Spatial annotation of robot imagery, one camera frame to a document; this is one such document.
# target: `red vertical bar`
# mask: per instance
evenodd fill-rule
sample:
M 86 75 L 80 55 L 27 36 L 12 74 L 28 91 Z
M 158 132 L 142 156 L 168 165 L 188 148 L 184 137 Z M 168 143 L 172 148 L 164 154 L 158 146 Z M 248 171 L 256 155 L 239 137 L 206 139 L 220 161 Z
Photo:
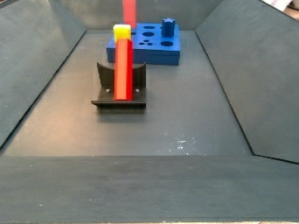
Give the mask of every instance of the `red vertical bar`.
M 115 101 L 134 100 L 134 48 L 128 38 L 116 42 Z
M 136 28 L 136 0 L 123 0 L 124 23 Z

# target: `gray wall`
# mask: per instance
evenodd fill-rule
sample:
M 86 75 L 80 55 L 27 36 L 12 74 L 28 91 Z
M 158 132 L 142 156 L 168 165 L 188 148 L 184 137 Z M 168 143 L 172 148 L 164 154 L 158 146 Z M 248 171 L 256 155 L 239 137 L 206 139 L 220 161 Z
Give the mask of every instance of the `gray wall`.
M 299 221 L 299 166 L 260 157 L 0 157 L 0 177 L 0 223 Z
M 20 0 L 7 5 L 0 9 L 0 27 L 1 145 L 86 28 L 56 0 Z
M 122 0 L 59 0 L 91 30 L 110 30 L 123 22 Z M 160 23 L 175 18 L 182 30 L 195 30 L 222 0 L 138 0 L 136 19 Z
M 298 21 L 224 0 L 196 32 L 254 152 L 299 162 Z

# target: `blue block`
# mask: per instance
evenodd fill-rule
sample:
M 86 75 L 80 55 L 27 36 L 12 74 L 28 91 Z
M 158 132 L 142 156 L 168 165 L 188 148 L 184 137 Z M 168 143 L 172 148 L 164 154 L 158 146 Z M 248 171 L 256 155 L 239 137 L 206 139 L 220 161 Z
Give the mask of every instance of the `blue block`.
M 132 30 L 134 62 L 178 66 L 180 60 L 179 25 L 174 27 L 174 36 L 163 37 L 162 24 L 136 24 Z M 116 44 L 112 37 L 107 44 L 107 61 L 115 62 Z

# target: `yellow cap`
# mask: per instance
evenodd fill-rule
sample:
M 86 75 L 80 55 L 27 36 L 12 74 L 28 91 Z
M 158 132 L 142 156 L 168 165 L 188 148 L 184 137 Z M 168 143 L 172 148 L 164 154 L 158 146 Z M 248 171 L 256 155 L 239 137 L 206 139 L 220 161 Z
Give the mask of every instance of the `yellow cap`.
M 114 26 L 115 41 L 119 39 L 131 40 L 131 25 L 130 24 L 115 24 Z

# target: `hole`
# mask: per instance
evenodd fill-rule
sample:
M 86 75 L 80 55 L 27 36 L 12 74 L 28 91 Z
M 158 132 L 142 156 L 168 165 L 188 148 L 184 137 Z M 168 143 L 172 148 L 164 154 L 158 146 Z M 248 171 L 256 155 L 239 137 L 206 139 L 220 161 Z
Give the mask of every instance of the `hole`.
M 143 33 L 143 35 L 147 36 L 147 37 L 152 37 L 155 34 L 151 31 L 147 31 L 147 32 Z
M 155 27 L 151 25 L 144 26 L 146 29 L 154 29 Z
M 162 46 L 172 46 L 172 45 L 174 45 L 174 42 L 171 41 L 162 42 Z

